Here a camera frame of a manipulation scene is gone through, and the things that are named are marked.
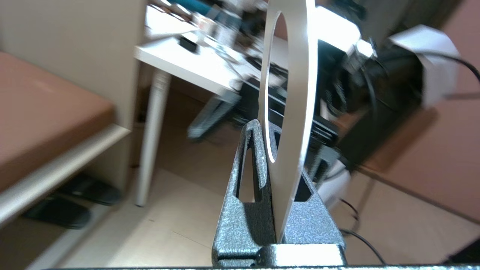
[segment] desk leg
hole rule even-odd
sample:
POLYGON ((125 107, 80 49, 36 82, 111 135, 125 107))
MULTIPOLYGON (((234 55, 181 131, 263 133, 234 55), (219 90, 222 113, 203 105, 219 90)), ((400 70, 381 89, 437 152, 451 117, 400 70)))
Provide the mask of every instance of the desk leg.
POLYGON ((135 203, 140 207, 143 207, 147 202, 169 88, 170 74, 162 70, 155 70, 148 101, 142 154, 140 156, 140 175, 135 203))

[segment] brown cushion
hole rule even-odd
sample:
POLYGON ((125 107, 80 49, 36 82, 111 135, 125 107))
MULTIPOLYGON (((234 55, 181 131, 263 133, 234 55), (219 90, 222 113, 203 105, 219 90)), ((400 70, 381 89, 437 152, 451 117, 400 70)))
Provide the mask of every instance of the brown cushion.
POLYGON ((108 100, 0 53, 0 191, 113 121, 108 100))

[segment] tiled floor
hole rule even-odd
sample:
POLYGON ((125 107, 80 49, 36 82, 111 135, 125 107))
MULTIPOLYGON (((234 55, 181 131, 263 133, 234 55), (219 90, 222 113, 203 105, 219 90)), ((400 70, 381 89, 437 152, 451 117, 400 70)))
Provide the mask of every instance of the tiled floor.
MULTIPOLYGON (((186 127, 199 104, 172 93, 169 104, 178 102, 187 105, 168 107, 147 207, 134 206, 130 196, 62 267, 211 266, 238 132, 223 127, 208 140, 191 143, 186 127)), ((248 200, 251 191, 251 185, 243 186, 240 196, 248 200)), ((480 235, 477 224, 362 174, 353 175, 345 199, 361 212, 359 234, 388 263, 438 263, 480 235)), ((353 224, 344 205, 336 206, 332 216, 341 228, 353 224)), ((378 263, 359 240, 348 237, 346 242, 350 264, 378 263)))

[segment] cup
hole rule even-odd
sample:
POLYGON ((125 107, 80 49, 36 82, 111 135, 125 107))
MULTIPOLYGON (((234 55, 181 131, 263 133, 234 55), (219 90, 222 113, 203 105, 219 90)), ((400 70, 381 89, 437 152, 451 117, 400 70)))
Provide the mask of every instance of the cup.
POLYGON ((214 22, 212 19, 209 19, 204 16, 198 18, 198 31, 197 31, 198 42, 204 43, 205 37, 211 36, 213 34, 213 31, 215 30, 215 27, 216 27, 216 22, 214 22))

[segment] black slipper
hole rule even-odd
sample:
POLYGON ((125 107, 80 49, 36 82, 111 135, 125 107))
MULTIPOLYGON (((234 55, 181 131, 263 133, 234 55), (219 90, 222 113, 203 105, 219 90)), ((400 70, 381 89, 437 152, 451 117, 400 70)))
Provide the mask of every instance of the black slipper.
POLYGON ((53 195, 39 202, 23 216, 67 229, 81 229, 87 225, 91 215, 87 208, 53 195))
POLYGON ((58 189, 59 192, 111 206, 120 201, 120 190, 84 173, 80 173, 58 189))

